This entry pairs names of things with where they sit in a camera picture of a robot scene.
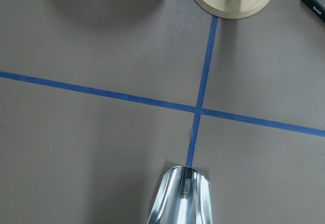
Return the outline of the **metal ice scoop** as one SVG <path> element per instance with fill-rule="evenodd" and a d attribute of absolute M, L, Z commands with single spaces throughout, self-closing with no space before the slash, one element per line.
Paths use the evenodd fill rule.
<path fill-rule="evenodd" d="M 148 223 L 213 223 L 210 182 L 191 167 L 169 169 L 162 177 Z"/>

